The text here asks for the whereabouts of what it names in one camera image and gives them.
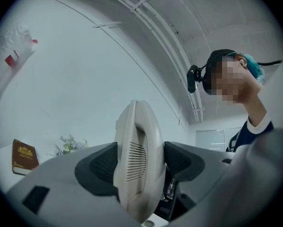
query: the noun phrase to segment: ear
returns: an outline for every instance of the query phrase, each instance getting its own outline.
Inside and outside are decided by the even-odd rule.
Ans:
[[[236,54],[236,59],[238,60],[238,61],[240,61],[240,60],[243,60],[243,64],[241,65],[241,66],[243,66],[243,68],[245,68],[245,69],[247,69],[247,61],[246,61],[246,59],[244,58],[244,56],[243,55],[241,55],[241,54]]]

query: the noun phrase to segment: cable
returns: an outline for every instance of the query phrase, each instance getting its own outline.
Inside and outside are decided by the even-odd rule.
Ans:
[[[268,62],[268,63],[261,63],[261,62],[258,62],[258,64],[261,65],[261,66],[273,66],[273,65],[277,65],[277,64],[281,64],[281,63],[282,63],[282,60],[273,61],[273,62]]]

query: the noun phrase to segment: plastic bag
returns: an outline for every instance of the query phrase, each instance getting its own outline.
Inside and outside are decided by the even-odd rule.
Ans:
[[[30,30],[24,22],[12,26],[0,36],[0,82],[8,83],[12,71],[23,65],[18,63],[20,59],[27,59],[32,54],[34,43],[37,41],[32,39]]]

